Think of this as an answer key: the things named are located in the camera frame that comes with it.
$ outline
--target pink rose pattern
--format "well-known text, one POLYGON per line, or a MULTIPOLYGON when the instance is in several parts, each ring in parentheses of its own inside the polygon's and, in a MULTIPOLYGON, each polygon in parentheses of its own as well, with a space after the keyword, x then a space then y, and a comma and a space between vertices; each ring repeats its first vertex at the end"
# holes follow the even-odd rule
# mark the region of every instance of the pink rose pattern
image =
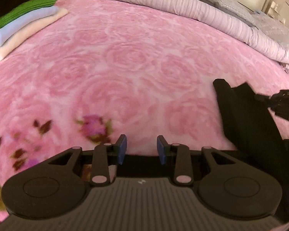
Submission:
MULTIPOLYGON (((115 0, 57 5, 69 14, 0 62, 1 186, 65 149, 120 134, 129 154, 157 155, 158 135, 191 149, 234 149, 213 80, 247 81, 268 95, 289 89, 277 62, 198 21, 115 0)), ((274 119, 289 138, 289 123, 274 119)))

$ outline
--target ribbed black surface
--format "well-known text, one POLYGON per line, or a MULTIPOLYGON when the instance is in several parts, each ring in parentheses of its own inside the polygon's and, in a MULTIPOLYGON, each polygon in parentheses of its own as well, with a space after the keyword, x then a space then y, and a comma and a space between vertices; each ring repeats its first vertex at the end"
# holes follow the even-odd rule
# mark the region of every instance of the ribbed black surface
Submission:
POLYGON ((0 231, 268 231, 278 225, 273 217, 235 221, 218 216, 191 189, 167 178, 116 178, 108 187, 92 189, 66 215, 42 221, 10 216, 0 231))

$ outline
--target stack of folded laundry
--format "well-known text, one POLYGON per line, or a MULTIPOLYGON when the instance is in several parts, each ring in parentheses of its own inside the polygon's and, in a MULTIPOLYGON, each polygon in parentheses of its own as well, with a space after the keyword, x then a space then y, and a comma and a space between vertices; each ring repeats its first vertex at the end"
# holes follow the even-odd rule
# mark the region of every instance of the stack of folded laundry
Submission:
POLYGON ((56 0, 0 0, 0 61, 27 38, 68 13, 56 0))

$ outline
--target gray pillow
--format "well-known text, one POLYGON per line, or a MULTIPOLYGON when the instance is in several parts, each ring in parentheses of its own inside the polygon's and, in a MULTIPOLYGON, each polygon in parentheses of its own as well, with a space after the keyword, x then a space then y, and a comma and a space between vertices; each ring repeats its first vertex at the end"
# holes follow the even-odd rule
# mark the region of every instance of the gray pillow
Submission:
POLYGON ((245 9, 240 3, 234 0, 199 0, 210 6, 213 6, 228 15, 234 16, 246 23, 250 27, 256 27, 256 22, 254 21, 251 14, 245 9))

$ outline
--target purple flower print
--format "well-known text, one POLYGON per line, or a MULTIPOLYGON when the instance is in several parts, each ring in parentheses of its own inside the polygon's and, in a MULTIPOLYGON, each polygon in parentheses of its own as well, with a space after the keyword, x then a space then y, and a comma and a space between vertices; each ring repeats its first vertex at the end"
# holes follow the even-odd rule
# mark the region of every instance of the purple flower print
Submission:
POLYGON ((84 136, 105 135, 106 129, 103 120, 98 115, 86 115, 83 117, 84 123, 81 132, 84 136))
POLYGON ((37 159, 29 159, 27 162, 26 162, 26 168, 30 168, 30 167, 33 167, 35 166, 36 164, 38 164, 39 161, 37 159))
POLYGON ((86 115, 83 120, 76 120, 81 125, 80 132, 93 143, 109 143, 110 135, 113 133, 112 121, 104 121, 104 118, 94 115, 86 115))

